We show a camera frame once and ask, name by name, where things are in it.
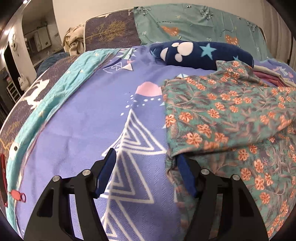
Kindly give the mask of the green floral garment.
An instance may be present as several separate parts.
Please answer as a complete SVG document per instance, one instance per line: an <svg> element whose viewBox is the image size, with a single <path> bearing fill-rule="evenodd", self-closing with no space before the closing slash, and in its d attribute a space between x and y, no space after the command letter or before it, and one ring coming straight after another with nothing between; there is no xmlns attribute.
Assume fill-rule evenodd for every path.
<svg viewBox="0 0 296 241"><path fill-rule="evenodd" d="M295 88L268 86L239 61L216 65L209 75L176 77L162 86L166 174L181 225L188 228L197 204L176 163L178 154L188 153L218 176L241 177L271 238L295 206Z"/></svg>

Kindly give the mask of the cream crumpled clothes pile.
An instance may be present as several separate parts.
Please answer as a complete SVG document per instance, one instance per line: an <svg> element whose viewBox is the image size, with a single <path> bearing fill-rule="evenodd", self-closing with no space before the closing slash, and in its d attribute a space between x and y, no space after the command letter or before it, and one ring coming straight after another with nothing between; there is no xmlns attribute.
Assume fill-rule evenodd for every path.
<svg viewBox="0 0 296 241"><path fill-rule="evenodd" d="M64 36L62 46L70 56L84 53L84 25L70 27Z"/></svg>

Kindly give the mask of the red key tag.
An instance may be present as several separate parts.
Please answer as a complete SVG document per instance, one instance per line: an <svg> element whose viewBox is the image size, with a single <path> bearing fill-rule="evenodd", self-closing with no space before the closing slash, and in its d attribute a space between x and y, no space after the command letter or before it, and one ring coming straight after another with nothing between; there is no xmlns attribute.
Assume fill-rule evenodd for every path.
<svg viewBox="0 0 296 241"><path fill-rule="evenodd" d="M23 203L26 203L26 195L22 192L19 192L18 190L11 190L10 192L10 195L13 199L15 199L16 201L20 201L20 202L23 202Z"/></svg>

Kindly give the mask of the red black phone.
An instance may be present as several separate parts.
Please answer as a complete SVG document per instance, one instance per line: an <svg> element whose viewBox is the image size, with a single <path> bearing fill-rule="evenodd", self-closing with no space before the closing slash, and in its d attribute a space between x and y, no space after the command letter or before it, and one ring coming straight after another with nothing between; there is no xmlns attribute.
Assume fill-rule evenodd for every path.
<svg viewBox="0 0 296 241"><path fill-rule="evenodd" d="M6 157L1 153L1 196L5 207L8 207L8 185L6 180Z"/></svg>

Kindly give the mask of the dark purple deer bedcover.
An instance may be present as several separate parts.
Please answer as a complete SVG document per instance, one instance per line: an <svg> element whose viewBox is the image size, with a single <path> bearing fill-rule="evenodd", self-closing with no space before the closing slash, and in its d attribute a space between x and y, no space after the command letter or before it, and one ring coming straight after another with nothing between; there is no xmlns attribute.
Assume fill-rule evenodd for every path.
<svg viewBox="0 0 296 241"><path fill-rule="evenodd" d="M34 81L29 90L12 108L1 127L1 153L6 159L9 157L9 151L16 136L29 115L78 57L78 55L69 56L58 60Z"/></svg>

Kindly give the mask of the purple triangle pattern bedsheet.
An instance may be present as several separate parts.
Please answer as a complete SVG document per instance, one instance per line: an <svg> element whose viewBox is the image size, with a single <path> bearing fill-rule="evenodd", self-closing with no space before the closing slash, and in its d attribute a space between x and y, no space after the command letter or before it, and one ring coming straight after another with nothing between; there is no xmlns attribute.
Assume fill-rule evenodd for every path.
<svg viewBox="0 0 296 241"><path fill-rule="evenodd" d="M139 47L81 82L33 142L27 201L13 214L19 232L51 177L78 174L114 148L114 173L95 200L110 240L184 236L194 201L168 159L183 150L215 174L240 175L273 237L295 206L295 90L269 87L238 61L217 67L169 66Z"/></svg>

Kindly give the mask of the white plush toy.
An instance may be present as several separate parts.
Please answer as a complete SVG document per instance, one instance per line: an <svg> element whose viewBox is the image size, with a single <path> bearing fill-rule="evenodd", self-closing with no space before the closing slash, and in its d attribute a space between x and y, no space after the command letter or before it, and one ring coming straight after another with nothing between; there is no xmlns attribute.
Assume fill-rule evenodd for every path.
<svg viewBox="0 0 296 241"><path fill-rule="evenodd" d="M20 77L18 77L18 82L20 85L20 88L22 91L26 92L28 90L28 88L30 87L30 83L27 80L27 78L21 74Z"/></svg>

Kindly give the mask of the red folded cloth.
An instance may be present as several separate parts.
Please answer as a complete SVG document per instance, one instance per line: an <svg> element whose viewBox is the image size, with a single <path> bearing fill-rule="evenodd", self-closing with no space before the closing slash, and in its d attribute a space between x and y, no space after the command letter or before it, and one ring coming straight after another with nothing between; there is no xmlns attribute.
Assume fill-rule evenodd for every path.
<svg viewBox="0 0 296 241"><path fill-rule="evenodd" d="M259 72L259 71L254 71L253 73L258 78L260 78L264 83L266 83L268 86L278 87L278 78L277 77L263 73L263 72Z"/></svg>

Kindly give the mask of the beige folded cloth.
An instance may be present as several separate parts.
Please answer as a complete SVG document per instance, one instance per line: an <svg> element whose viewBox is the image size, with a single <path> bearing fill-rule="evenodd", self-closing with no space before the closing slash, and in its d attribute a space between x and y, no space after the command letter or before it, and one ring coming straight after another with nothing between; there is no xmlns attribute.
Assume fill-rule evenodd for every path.
<svg viewBox="0 0 296 241"><path fill-rule="evenodd" d="M272 76L276 76L277 78L279 78L284 84L285 86L289 86L289 87L295 87L295 83L291 80L289 80L288 78L284 78L282 77L279 73L276 73L264 66L258 66L258 65L254 65L253 71L257 71L257 72L262 72L265 74L269 74Z"/></svg>

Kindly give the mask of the dark blue blanket heap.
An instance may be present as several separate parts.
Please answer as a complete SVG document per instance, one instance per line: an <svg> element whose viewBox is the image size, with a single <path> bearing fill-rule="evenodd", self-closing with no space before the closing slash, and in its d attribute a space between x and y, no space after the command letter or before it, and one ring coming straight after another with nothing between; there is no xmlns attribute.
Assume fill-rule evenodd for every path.
<svg viewBox="0 0 296 241"><path fill-rule="evenodd" d="M45 59L37 68L37 78L44 73L48 68L53 66L57 61L69 57L69 53L66 52L60 52L60 53L55 53L51 56L49 56L47 59Z"/></svg>

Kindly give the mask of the turquoise quilted blanket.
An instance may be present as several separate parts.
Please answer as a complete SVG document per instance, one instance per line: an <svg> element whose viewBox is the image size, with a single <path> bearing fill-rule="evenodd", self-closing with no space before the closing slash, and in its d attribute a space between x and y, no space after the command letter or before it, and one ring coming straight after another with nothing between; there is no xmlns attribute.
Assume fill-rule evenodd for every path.
<svg viewBox="0 0 296 241"><path fill-rule="evenodd" d="M120 49L98 49L80 55L18 132L6 160L6 180L8 190L27 200L9 195L6 218L19 236L48 182L91 168L124 126L119 101L125 92L115 88L122 73L114 71L120 54Z"/></svg>

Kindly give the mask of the navy star paw blanket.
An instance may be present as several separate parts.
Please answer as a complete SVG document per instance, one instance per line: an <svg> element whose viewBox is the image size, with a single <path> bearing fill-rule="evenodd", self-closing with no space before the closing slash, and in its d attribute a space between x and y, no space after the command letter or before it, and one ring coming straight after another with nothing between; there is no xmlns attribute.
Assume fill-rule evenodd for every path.
<svg viewBox="0 0 296 241"><path fill-rule="evenodd" d="M217 70L216 61L240 61L254 67L251 54L236 45L220 42L170 41L150 45L150 53L166 65Z"/></svg>

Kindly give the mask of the beige curtain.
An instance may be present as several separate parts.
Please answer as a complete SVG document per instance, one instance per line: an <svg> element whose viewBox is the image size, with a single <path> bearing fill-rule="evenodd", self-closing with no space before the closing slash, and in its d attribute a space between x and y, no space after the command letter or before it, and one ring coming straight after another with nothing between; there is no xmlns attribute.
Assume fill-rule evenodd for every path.
<svg viewBox="0 0 296 241"><path fill-rule="evenodd" d="M292 32L268 1L262 1L262 8L262 29L271 55L295 70L295 38Z"/></svg>

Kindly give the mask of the dark purple tree pillow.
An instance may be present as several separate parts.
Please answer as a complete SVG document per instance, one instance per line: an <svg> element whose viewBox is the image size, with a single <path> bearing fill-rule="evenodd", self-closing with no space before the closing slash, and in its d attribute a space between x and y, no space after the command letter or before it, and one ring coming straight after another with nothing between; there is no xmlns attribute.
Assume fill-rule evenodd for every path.
<svg viewBox="0 0 296 241"><path fill-rule="evenodd" d="M84 45L86 51L141 45L133 9L113 11L90 18L85 23Z"/></svg>

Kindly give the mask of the teal heart pattern pillow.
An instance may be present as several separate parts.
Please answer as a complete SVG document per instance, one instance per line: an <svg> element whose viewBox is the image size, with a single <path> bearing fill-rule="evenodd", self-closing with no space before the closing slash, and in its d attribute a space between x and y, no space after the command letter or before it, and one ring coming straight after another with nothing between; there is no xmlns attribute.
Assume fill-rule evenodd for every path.
<svg viewBox="0 0 296 241"><path fill-rule="evenodd" d="M272 55L256 24L239 16L194 4L157 4L133 9L143 45L173 40L233 44L263 61Z"/></svg>

